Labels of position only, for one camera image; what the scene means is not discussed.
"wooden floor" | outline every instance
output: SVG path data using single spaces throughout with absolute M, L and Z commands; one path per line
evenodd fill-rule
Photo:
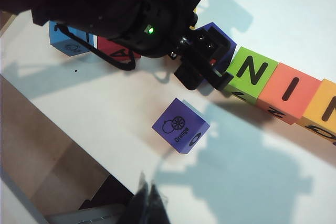
M 1 166 L 43 215 L 77 210 L 108 176 L 3 77 Z

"blue block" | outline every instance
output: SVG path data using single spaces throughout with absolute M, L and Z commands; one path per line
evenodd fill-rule
M 223 41 L 223 44 L 226 45 L 227 48 L 228 48 L 227 53 L 225 53 L 223 58 L 219 62 L 217 62 L 216 65 L 214 66 L 214 68 L 216 70 L 218 70 L 219 72 L 223 72 L 230 65 L 237 44 L 229 36 L 227 36 L 226 33 L 223 32 L 218 26 L 216 26 L 216 24 L 213 23 L 213 22 L 211 22 L 211 23 L 209 23 L 205 26 L 202 26 L 199 29 L 205 29 L 206 31 L 209 31 L 210 28 L 212 28 L 212 27 L 214 29 L 216 29 L 221 35 L 224 36 L 225 41 Z
M 50 44 L 53 45 L 56 49 L 65 53 L 68 56 L 74 56 L 90 51 L 86 47 L 77 43 L 73 39 L 70 39 L 68 36 L 64 35 L 59 29 L 55 31 L 55 25 L 56 25 L 55 22 L 50 21 L 49 38 L 50 38 Z M 71 33 L 85 40 L 87 43 L 93 45 L 93 34 L 87 33 L 85 31 L 80 31 L 72 27 L 68 28 Z
M 175 98 L 152 128 L 179 153 L 188 153 L 210 126 Z

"white surface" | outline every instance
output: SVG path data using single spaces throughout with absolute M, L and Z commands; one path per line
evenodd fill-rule
M 202 0 L 198 13 L 198 26 L 214 21 L 238 48 L 336 82 L 335 0 Z M 141 58 L 126 73 L 68 58 L 30 13 L 1 53 L 2 75 L 132 192 L 141 171 L 155 179 L 172 223 L 336 223 L 335 146 L 237 98 L 186 90 L 170 73 L 177 62 Z M 175 97 L 211 125 L 188 155 L 151 129 Z

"black cable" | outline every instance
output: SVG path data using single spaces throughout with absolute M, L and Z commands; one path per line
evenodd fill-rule
M 101 59 L 107 61 L 109 64 L 115 66 L 116 68 L 119 68 L 121 70 L 130 71 L 135 69 L 135 58 L 133 51 L 130 50 L 129 56 L 130 56 L 130 62 L 128 63 L 121 63 L 117 60 L 114 60 L 112 57 L 108 56 L 107 54 L 104 54 L 102 51 L 98 50 L 97 48 L 93 47 L 86 41 L 82 40 L 81 38 L 78 38 L 76 35 L 71 33 L 67 26 L 62 24 L 57 24 L 55 26 L 55 29 L 59 29 L 64 35 L 68 36 L 69 38 L 73 39 L 74 41 L 80 43 L 82 46 L 89 49 L 91 52 L 93 52 L 95 55 L 100 57 Z

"green block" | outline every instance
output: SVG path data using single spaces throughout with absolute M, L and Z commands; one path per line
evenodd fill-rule
M 227 69 L 234 78 L 225 90 L 254 105 L 277 66 L 277 61 L 241 47 Z

